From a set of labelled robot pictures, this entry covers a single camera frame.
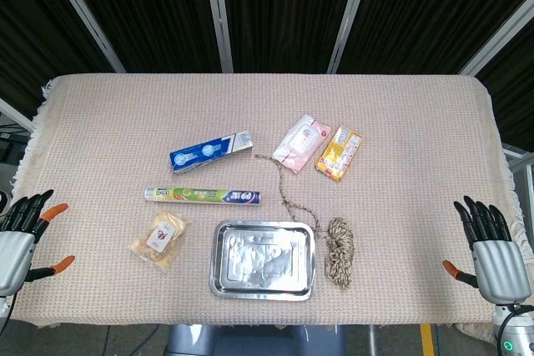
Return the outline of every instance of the label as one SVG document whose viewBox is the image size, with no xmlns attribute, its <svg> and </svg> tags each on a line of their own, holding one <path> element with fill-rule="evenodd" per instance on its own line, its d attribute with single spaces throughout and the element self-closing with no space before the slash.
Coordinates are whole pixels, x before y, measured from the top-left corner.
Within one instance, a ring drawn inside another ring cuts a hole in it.
<svg viewBox="0 0 534 356">
<path fill-rule="evenodd" d="M 150 235 L 147 245 L 156 252 L 162 253 L 173 235 L 173 226 L 167 223 L 160 224 Z"/>
<path fill-rule="evenodd" d="M 167 188 L 156 188 L 156 196 L 169 196 L 169 192 Z"/>
<path fill-rule="evenodd" d="M 243 131 L 242 133 L 236 133 L 235 135 L 235 144 L 234 148 L 232 149 L 233 152 L 252 146 L 252 140 L 250 139 L 249 131 Z"/>
<path fill-rule="evenodd" d="M 334 141 L 338 145 L 345 146 L 345 142 L 347 142 L 347 138 L 349 137 L 349 135 L 350 130 L 341 127 L 334 136 Z"/>
<path fill-rule="evenodd" d="M 234 204 L 259 204 L 259 192 L 228 191 L 223 196 L 223 201 Z"/>
<path fill-rule="evenodd" d="M 290 140 L 288 147 L 301 156 L 305 156 L 317 143 L 321 141 L 319 133 L 308 124 L 302 124 Z"/>
</svg>

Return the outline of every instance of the orange fingertip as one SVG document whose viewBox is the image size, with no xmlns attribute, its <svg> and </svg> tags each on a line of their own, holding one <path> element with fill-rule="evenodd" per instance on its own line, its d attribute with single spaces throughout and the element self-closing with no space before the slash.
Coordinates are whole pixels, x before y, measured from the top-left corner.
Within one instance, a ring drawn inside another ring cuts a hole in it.
<svg viewBox="0 0 534 356">
<path fill-rule="evenodd" d="M 456 279 L 456 277 L 458 276 L 459 273 L 461 273 L 461 271 L 455 267 L 454 264 L 452 264 L 450 261 L 448 260 L 443 260 L 443 267 L 445 267 L 445 270 L 447 270 L 447 272 L 454 278 Z"/>
<path fill-rule="evenodd" d="M 47 220 L 50 223 L 50 221 L 52 221 L 54 217 L 67 210 L 67 208 L 68 205 L 66 203 L 57 204 L 46 212 L 44 212 L 43 214 L 41 214 L 41 218 L 43 220 Z"/>
<path fill-rule="evenodd" d="M 54 274 L 59 274 L 64 269 L 66 269 L 68 266 L 70 266 L 73 263 L 74 259 L 75 259 L 74 255 L 71 254 L 70 256 L 67 256 L 61 262 L 56 264 L 55 266 L 50 266 L 50 268 L 54 271 Z"/>
</svg>

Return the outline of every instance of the rope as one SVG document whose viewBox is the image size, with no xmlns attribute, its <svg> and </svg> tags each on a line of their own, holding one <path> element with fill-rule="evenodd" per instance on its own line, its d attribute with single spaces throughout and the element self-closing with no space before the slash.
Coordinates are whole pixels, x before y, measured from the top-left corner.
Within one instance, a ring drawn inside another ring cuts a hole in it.
<svg viewBox="0 0 534 356">
<path fill-rule="evenodd" d="M 348 288 L 352 280 L 352 259 L 354 257 L 354 235 L 341 218 L 336 217 L 328 224 L 328 258 L 325 260 L 325 274 L 342 288 Z"/>
<path fill-rule="evenodd" d="M 309 213 L 315 220 L 314 232 L 320 238 L 320 233 L 323 230 L 319 224 L 317 214 L 310 208 L 301 204 L 291 202 L 284 190 L 284 171 L 282 163 L 278 160 L 264 156 L 263 154 L 256 154 L 255 157 L 264 160 L 270 160 L 278 168 L 279 181 L 278 190 L 282 197 L 282 204 L 285 206 L 287 213 L 291 220 L 296 222 L 295 209 L 304 210 Z M 348 288 L 352 280 L 352 259 L 354 258 L 354 235 L 350 230 L 347 222 L 341 218 L 336 217 L 330 220 L 328 224 L 328 239 L 326 244 L 329 249 L 328 258 L 325 259 L 325 275 L 330 278 L 336 285 L 342 288 Z"/>
<path fill-rule="evenodd" d="M 314 231 L 316 233 L 321 233 L 323 230 L 320 227 L 319 218 L 317 217 L 317 214 L 315 214 L 313 210 L 311 210 L 310 208 L 307 208 L 306 206 L 291 202 L 287 198 L 287 196 L 285 195 L 285 191 L 284 191 L 284 173 L 283 173 L 283 170 L 282 170 L 282 168 L 283 168 L 282 163 L 279 162 L 278 160 L 276 160 L 275 158 L 272 158 L 270 156 L 264 156 L 263 154 L 256 154 L 255 157 L 262 158 L 264 160 L 270 160 L 278 168 L 278 174 L 280 176 L 279 181 L 278 181 L 278 190 L 280 192 L 280 196 L 282 197 L 282 204 L 287 209 L 287 213 L 290 215 L 291 220 L 294 221 L 294 222 L 297 221 L 297 217 L 295 216 L 295 209 L 304 210 L 305 212 L 308 212 L 309 214 L 311 214 L 311 217 L 313 217 L 314 220 L 315 220 Z"/>
</svg>

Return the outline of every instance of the toothpaste tube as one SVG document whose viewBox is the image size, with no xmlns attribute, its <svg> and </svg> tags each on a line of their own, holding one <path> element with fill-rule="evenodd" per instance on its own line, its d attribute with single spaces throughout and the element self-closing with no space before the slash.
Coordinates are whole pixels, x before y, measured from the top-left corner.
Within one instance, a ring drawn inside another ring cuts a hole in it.
<svg viewBox="0 0 534 356">
<path fill-rule="evenodd" d="M 144 198 L 155 202 L 251 204 L 259 206 L 259 192 L 228 189 L 146 188 Z"/>
<path fill-rule="evenodd" d="M 249 131 L 242 131 L 176 150 L 170 154 L 170 162 L 175 173 L 185 173 L 190 169 L 204 166 L 218 158 L 248 148 L 252 148 L 250 133 Z"/>
</svg>

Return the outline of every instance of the black curtain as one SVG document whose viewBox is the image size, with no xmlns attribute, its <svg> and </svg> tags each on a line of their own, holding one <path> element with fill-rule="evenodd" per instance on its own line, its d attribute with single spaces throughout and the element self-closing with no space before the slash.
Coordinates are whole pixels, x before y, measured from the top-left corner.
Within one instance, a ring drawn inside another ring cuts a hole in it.
<svg viewBox="0 0 534 356">
<path fill-rule="evenodd" d="M 129 73 L 220 72 L 209 0 L 85 0 Z"/>
<path fill-rule="evenodd" d="M 36 113 L 50 78 L 111 72 L 68 0 L 0 3 L 0 98 L 27 117 Z"/>
<path fill-rule="evenodd" d="M 237 73 L 326 73 L 347 0 L 225 0 Z"/>
<path fill-rule="evenodd" d="M 534 20 L 476 77 L 490 91 L 502 141 L 534 152 Z"/>
<path fill-rule="evenodd" d="M 523 0 L 362 0 L 338 73 L 458 73 Z"/>
</svg>

